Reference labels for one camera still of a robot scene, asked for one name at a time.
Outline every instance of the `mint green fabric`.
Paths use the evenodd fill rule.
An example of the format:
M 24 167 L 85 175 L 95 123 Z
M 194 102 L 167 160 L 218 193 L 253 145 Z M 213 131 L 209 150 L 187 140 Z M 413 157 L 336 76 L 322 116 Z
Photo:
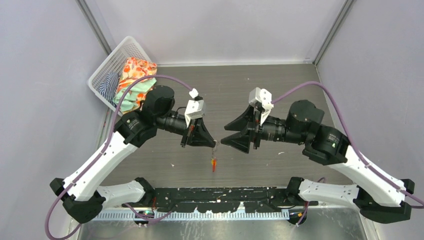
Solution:
M 138 107 L 136 103 L 137 96 L 139 94 L 147 93 L 153 85 L 155 85 L 156 79 L 152 78 L 144 82 L 139 82 L 135 86 L 131 88 L 131 91 L 129 91 L 120 106 L 121 112 L 130 111 L 134 107 Z M 124 94 L 125 90 L 127 90 L 128 87 L 124 87 L 119 92 L 116 93 L 115 97 L 113 98 L 113 102 L 115 104 L 118 104 L 122 95 Z

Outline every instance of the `floral cloth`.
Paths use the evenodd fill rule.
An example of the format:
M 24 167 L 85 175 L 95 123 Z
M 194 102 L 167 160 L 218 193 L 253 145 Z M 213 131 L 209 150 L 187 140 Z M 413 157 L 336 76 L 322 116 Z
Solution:
M 116 95 L 113 98 L 113 102 L 118 104 L 125 90 L 127 90 L 127 87 L 135 80 L 144 76 L 155 75 L 157 70 L 158 66 L 155 63 L 137 59 L 135 57 L 127 58 L 125 65 L 123 66 L 122 75 L 119 79 L 118 88 L 116 89 Z M 146 99 L 147 92 L 152 89 L 155 83 L 155 78 L 147 78 L 133 86 L 126 94 L 121 104 L 120 111 L 125 114 L 139 109 L 143 105 L 143 101 Z

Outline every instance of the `gray table surface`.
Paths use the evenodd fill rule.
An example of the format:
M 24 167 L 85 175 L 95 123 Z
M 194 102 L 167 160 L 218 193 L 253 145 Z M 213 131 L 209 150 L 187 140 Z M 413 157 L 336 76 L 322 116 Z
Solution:
M 233 133 L 225 131 L 224 125 L 243 113 L 249 92 L 255 87 L 269 90 L 275 99 L 301 83 L 319 81 L 311 64 L 162 67 L 158 74 L 179 78 L 199 91 L 207 107 L 205 125 L 216 140 Z M 187 104 L 185 88 L 170 80 L 158 82 L 175 90 L 175 109 Z M 324 110 L 322 123 L 333 125 L 324 93 L 317 86 L 307 86 L 277 103 L 271 115 L 285 119 L 290 105 L 302 99 Z M 181 148 L 180 141 L 180 136 L 159 130 L 155 138 L 119 164 L 103 185 L 122 184 L 137 177 L 146 178 L 153 187 L 286 186 L 291 177 L 315 181 L 326 177 L 328 183 L 352 183 L 337 171 L 308 160 L 302 155 L 303 146 L 295 144 L 262 141 L 260 148 L 249 154 L 219 145 L 216 171 L 212 173 L 212 149 Z
M 91 221 L 83 225 L 79 240 L 367 239 L 360 217 L 352 209 L 311 208 L 307 215 L 306 222 L 300 227 L 295 227 L 285 220 L 163 221 L 147 228 L 135 227 L 131 221 Z

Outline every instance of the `cable clip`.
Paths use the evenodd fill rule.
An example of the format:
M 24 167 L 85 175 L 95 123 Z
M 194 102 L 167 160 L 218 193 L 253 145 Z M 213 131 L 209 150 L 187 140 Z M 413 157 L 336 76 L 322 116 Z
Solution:
M 369 166 L 372 166 L 373 165 L 373 163 L 372 162 L 368 162 L 368 164 L 367 165 L 365 165 L 365 168 L 367 169 Z
M 196 88 L 193 88 L 191 91 L 188 92 L 191 98 L 195 98 L 199 95 L 199 92 L 196 90 Z

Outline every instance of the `metal frame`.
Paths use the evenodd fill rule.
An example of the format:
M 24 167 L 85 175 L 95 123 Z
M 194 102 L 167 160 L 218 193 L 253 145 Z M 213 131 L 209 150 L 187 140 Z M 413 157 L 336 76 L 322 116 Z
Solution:
M 321 48 L 318 51 L 318 54 L 315 57 L 315 60 L 312 62 L 315 66 L 317 66 L 321 59 L 323 58 L 324 54 L 326 53 L 330 43 L 332 42 L 334 36 L 342 26 L 343 22 L 345 21 L 346 17 L 348 16 L 352 5 L 354 4 L 356 0 L 346 0 L 344 2 L 343 7 L 341 8 L 340 12 L 337 15 L 337 18 L 335 19 L 334 24 L 332 25 L 330 31 L 327 34 L 327 37 L 324 40 L 324 43 L 322 44 Z
M 363 230 L 365 231 L 366 238 L 369 240 L 379 240 L 380 235 L 377 231 L 376 225 L 373 221 L 360 215 L 360 221 L 362 222 Z
M 137 208 L 137 211 L 151 211 L 150 208 Z M 160 218 L 167 214 L 153 210 L 154 218 Z M 133 221 L 136 215 L 128 208 L 109 208 L 101 211 L 92 221 Z M 243 220 L 288 220 L 288 209 L 281 212 L 253 212 L 246 213 L 245 208 L 240 206 L 235 212 L 213 213 L 208 211 L 201 213 L 196 209 L 194 212 L 172 212 L 162 221 L 243 221 Z
M 85 0 L 75 0 L 76 4 L 78 4 L 79 8 L 81 9 L 81 12 L 84 14 L 85 19 L 87 20 L 88 24 L 90 25 L 91 29 L 94 32 L 94 35 L 96 36 L 97 40 L 99 41 L 101 47 L 106 52 L 107 55 L 109 55 L 112 52 L 111 46 L 109 46 L 108 41 L 105 38 L 105 35 L 103 34 L 99 24 L 97 23 L 96 19 L 93 16 L 92 11 L 90 10 L 89 6 L 87 5 Z

